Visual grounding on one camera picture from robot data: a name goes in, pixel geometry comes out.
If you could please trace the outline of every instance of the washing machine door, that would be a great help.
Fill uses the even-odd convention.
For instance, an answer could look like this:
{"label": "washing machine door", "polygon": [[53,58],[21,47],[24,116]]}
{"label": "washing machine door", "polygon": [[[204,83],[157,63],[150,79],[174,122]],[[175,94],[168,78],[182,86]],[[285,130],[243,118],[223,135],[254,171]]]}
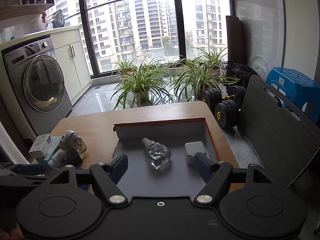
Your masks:
{"label": "washing machine door", "polygon": [[27,101],[37,111],[56,109],[64,93],[64,79],[58,62],[48,55],[34,57],[24,73],[23,90]]}

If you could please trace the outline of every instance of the black board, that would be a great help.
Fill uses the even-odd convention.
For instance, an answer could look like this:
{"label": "black board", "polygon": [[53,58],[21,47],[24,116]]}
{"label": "black board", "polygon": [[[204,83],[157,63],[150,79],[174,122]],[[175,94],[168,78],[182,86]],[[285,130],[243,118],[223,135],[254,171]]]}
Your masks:
{"label": "black board", "polygon": [[[287,107],[282,107],[279,99]],[[320,148],[318,127],[257,76],[250,78],[237,128],[264,168],[286,186],[301,175]]]}

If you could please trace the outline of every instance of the open box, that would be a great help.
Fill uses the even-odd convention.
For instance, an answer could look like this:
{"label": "open box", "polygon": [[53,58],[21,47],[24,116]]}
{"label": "open box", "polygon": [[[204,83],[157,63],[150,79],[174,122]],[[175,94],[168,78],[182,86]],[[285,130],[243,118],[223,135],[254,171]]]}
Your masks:
{"label": "open box", "polygon": [[[128,155],[128,170],[118,182],[119,189],[132,196],[190,196],[205,183],[193,165],[185,159],[185,143],[202,141],[207,157],[216,162],[219,155],[205,118],[155,122],[120,123],[114,125],[119,138],[113,158]],[[171,150],[171,161],[159,169],[151,166],[142,139],[149,138]]]}

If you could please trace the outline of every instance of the dumbbell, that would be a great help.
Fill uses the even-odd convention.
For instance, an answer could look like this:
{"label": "dumbbell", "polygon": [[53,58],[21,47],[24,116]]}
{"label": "dumbbell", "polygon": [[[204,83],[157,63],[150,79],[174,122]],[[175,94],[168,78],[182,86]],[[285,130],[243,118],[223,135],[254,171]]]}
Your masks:
{"label": "dumbbell", "polygon": [[230,96],[223,97],[219,89],[212,88],[202,92],[201,100],[204,101],[211,110],[211,112],[214,113],[217,104],[230,99],[236,102],[238,108],[241,108],[245,93],[245,87],[232,86],[229,88]]}
{"label": "dumbbell", "polygon": [[226,100],[216,105],[214,117],[221,128],[238,125],[240,109],[234,100]]}

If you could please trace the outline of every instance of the bottle cap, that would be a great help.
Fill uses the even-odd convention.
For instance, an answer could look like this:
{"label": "bottle cap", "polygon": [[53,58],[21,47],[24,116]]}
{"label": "bottle cap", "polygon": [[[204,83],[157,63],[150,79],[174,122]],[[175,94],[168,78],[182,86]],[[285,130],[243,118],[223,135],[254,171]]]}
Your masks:
{"label": "bottle cap", "polygon": [[144,145],[145,149],[148,149],[151,145],[155,144],[155,141],[150,141],[148,138],[143,138],[142,144]]}

